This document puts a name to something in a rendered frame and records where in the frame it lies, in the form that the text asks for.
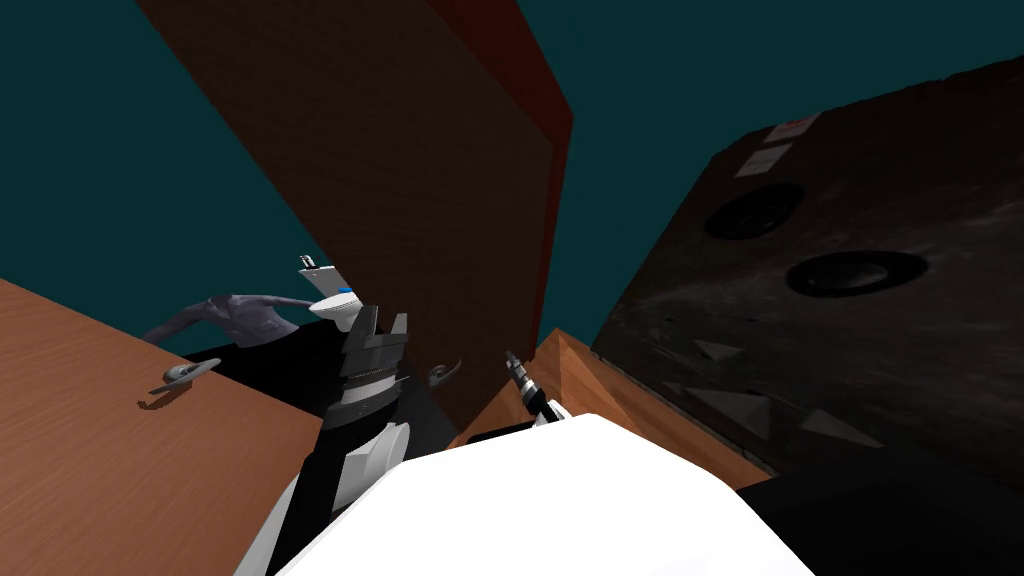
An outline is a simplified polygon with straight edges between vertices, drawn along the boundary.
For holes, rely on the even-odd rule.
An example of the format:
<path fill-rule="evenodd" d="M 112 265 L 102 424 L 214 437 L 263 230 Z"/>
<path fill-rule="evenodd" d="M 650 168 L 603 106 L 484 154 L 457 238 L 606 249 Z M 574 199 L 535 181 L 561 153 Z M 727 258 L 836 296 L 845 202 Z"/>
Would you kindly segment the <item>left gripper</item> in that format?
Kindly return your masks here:
<path fill-rule="evenodd" d="M 356 378 L 397 366 L 408 342 L 408 314 L 398 313 L 388 334 L 376 334 L 376 305 L 362 305 L 342 347 L 341 378 Z"/>

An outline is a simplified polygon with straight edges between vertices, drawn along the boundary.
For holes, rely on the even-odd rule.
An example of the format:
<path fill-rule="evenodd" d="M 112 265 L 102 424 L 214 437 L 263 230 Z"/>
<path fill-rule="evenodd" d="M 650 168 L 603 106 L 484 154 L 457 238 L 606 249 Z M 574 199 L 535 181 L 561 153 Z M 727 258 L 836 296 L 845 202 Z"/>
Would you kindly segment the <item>large black appliance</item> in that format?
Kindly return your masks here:
<path fill-rule="evenodd" d="M 1024 493 L 1024 55 L 722 149 L 592 348 L 778 472 L 900 447 Z"/>

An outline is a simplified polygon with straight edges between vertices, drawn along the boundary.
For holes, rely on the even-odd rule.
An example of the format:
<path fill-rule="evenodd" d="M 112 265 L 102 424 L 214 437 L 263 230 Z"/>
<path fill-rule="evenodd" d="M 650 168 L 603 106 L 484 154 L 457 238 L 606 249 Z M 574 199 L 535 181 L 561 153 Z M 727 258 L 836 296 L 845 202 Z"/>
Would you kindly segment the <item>light brown wooden door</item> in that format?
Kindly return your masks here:
<path fill-rule="evenodd" d="M 233 576 L 318 418 L 0 279 L 0 576 Z"/>

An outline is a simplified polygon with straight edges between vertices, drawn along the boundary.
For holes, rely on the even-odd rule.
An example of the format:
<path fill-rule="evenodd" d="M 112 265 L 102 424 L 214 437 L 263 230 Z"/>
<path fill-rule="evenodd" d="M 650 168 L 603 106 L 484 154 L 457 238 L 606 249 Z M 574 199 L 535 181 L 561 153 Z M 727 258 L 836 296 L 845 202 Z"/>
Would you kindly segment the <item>grey jacket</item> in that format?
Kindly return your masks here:
<path fill-rule="evenodd" d="M 157 345 L 199 322 L 221 329 L 240 348 L 268 344 L 294 333 L 299 326 L 281 317 L 276 307 L 308 310 L 313 302 L 272 295 L 220 294 L 181 308 L 141 339 Z"/>

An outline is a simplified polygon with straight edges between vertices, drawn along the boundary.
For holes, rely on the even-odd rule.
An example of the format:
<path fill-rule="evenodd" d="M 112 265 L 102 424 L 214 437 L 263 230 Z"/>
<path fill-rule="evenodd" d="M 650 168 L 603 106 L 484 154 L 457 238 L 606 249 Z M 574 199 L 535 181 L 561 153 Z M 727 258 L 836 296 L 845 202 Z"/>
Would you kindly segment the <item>brown wooden door leaf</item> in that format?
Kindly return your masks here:
<path fill-rule="evenodd" d="M 468 428 L 534 349 L 571 116 L 516 0 L 135 0 Z"/>

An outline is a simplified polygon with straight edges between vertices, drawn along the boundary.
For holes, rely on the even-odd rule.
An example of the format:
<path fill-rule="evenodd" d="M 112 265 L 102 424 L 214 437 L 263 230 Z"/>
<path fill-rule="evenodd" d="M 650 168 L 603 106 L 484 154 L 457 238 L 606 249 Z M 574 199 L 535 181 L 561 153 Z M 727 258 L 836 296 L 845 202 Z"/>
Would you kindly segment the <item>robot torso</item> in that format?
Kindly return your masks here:
<path fill-rule="evenodd" d="M 727 484 L 593 414 L 399 463 L 337 515 L 344 459 L 398 389 L 328 408 L 266 576 L 813 576 Z"/>

